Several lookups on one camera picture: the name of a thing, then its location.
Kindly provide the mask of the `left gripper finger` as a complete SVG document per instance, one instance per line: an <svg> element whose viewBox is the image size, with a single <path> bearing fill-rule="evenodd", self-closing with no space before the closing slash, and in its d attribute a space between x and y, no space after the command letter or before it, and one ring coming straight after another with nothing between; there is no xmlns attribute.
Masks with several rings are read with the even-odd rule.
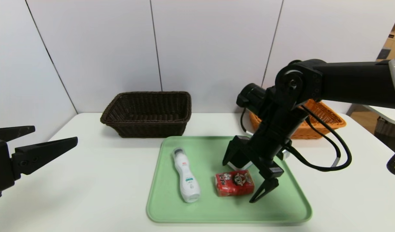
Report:
<svg viewBox="0 0 395 232"><path fill-rule="evenodd" d="M0 128L0 140L12 141L34 132L34 125Z"/></svg>
<svg viewBox="0 0 395 232"><path fill-rule="evenodd" d="M73 137L15 148L11 158L14 180L19 180L22 174L30 175L77 144L78 137Z"/></svg>

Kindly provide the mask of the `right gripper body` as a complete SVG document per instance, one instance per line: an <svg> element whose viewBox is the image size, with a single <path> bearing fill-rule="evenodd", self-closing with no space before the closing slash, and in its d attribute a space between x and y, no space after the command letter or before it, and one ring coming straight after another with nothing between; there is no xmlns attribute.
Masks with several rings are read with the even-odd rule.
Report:
<svg viewBox="0 0 395 232"><path fill-rule="evenodd" d="M291 139L267 128L258 128L251 137L251 161L264 179L278 178L283 169L274 162L274 157L292 145Z"/></svg>

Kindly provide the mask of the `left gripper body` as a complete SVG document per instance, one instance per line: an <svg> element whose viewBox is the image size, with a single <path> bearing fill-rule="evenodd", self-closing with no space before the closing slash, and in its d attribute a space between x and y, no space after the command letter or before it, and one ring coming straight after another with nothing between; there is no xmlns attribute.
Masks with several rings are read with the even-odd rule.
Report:
<svg viewBox="0 0 395 232"><path fill-rule="evenodd" d="M0 140L0 197L2 192L15 184L7 143Z"/></svg>

